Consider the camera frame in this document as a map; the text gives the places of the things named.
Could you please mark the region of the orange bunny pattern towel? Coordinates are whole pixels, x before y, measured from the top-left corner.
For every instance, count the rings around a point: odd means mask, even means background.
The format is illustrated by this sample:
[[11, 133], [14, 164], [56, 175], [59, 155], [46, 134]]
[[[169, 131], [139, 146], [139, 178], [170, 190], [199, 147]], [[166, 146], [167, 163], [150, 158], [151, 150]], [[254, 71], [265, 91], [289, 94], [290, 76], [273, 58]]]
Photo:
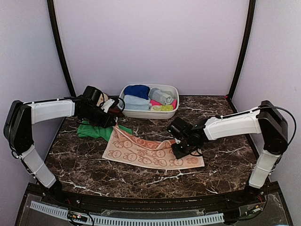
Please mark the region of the orange bunny pattern towel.
[[174, 140], [162, 142], [137, 138], [119, 127], [113, 127], [102, 158], [157, 170], [185, 170], [204, 167], [202, 157], [185, 156], [176, 159], [171, 145]]

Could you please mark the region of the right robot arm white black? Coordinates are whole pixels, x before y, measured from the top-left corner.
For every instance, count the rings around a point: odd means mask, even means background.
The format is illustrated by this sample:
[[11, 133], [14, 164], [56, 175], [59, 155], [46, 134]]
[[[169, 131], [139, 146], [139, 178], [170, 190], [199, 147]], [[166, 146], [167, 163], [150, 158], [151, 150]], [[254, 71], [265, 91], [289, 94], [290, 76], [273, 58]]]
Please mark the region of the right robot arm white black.
[[249, 187], [240, 193], [242, 203], [250, 204], [258, 197], [258, 189], [263, 187], [293, 140], [288, 137], [288, 123], [281, 111], [288, 112], [266, 100], [248, 111], [210, 117], [195, 124], [177, 117], [167, 127], [167, 131], [176, 140], [172, 145], [173, 154], [176, 159], [181, 159], [198, 151], [210, 141], [245, 134], [261, 134], [263, 150], [249, 177]]

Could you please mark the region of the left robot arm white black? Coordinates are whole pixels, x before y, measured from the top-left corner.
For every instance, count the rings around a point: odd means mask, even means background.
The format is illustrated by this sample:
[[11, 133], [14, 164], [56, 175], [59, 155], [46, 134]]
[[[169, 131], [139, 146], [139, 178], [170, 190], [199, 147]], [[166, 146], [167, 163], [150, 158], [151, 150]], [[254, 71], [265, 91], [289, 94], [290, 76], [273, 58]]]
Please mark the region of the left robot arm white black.
[[10, 107], [3, 133], [12, 155], [20, 159], [29, 174], [49, 190], [48, 198], [56, 205], [66, 202], [66, 194], [61, 191], [61, 182], [38, 154], [33, 141], [32, 127], [43, 121], [67, 117], [77, 117], [102, 128], [115, 126], [116, 117], [109, 110], [119, 104], [119, 99], [112, 97], [99, 103], [102, 96], [102, 91], [87, 86], [84, 93], [77, 97], [27, 103], [16, 100]]

